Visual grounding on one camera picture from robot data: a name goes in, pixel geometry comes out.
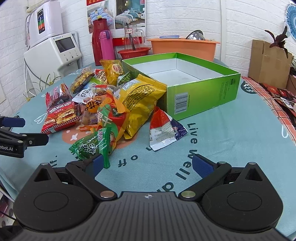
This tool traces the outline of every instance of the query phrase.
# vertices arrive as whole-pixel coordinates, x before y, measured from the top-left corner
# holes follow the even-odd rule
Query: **blue paper fan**
[[[289,29],[289,33],[296,40],[296,6],[293,4],[290,4],[287,7],[286,23]]]

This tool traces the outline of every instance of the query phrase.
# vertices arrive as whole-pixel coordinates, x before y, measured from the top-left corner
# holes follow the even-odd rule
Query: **red basket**
[[[148,52],[151,48],[143,47],[138,48],[137,50],[126,49],[126,50],[119,50],[118,53],[121,55],[122,59],[127,58],[135,58],[140,56],[148,55]]]

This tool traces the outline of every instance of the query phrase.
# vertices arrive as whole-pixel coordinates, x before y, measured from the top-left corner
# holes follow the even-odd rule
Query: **metal bowl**
[[[205,37],[203,36],[203,33],[201,30],[195,30],[191,34],[189,34],[186,39],[191,40],[205,40]]]

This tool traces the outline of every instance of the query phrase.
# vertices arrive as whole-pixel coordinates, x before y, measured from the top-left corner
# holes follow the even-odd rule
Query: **brown cardboard box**
[[[288,58],[283,49],[270,48],[270,43],[253,40],[248,76],[258,83],[265,83],[280,89],[287,86],[292,54]]]
[[[296,76],[289,75],[286,90],[292,92],[296,96]]]

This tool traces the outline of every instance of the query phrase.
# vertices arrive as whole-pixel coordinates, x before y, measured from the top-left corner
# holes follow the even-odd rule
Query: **red white and blue snack package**
[[[150,147],[156,151],[180,140],[187,134],[183,125],[159,107],[154,108],[150,122]]]

